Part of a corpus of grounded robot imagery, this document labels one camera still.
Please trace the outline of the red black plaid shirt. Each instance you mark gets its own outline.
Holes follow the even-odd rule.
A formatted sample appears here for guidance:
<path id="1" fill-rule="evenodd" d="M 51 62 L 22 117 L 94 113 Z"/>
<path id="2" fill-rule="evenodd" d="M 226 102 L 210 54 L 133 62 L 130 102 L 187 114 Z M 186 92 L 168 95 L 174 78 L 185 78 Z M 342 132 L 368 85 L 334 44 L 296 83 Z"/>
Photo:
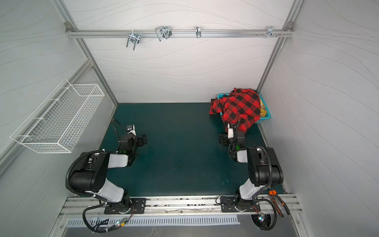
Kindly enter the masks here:
<path id="1" fill-rule="evenodd" d="M 235 88 L 228 95 L 211 100 L 211 115 L 220 115 L 224 124 L 239 123 L 244 133 L 261 118 L 261 99 L 253 89 Z"/>

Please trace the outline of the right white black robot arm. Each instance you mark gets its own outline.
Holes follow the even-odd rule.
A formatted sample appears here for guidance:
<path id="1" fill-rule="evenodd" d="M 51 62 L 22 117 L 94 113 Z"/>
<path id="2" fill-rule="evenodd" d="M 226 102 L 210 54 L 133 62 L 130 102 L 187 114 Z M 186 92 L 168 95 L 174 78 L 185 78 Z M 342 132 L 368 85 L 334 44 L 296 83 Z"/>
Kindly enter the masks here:
<path id="1" fill-rule="evenodd" d="M 272 147 L 247 147 L 244 133 L 233 129 L 219 135 L 219 144 L 228 147 L 228 156 L 236 163 L 247 164 L 248 167 L 248 178 L 234 195 L 237 210 L 245 211 L 248 204 L 255 207 L 260 194 L 283 183 L 284 174 Z"/>

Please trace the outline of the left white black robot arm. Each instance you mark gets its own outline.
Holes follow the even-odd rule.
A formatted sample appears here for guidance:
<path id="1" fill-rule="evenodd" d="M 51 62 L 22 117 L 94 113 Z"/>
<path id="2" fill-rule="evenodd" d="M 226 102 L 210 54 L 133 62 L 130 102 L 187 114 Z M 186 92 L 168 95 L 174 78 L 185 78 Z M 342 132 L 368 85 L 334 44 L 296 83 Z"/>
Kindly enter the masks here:
<path id="1" fill-rule="evenodd" d="M 131 198 L 129 192 L 107 179 L 110 169 L 131 167 L 137 148 L 147 144 L 143 134 L 128 133 L 119 141 L 116 152 L 83 152 L 67 171 L 66 188 L 79 196 L 94 197 L 104 202 L 105 214 L 143 214 L 145 198 Z"/>

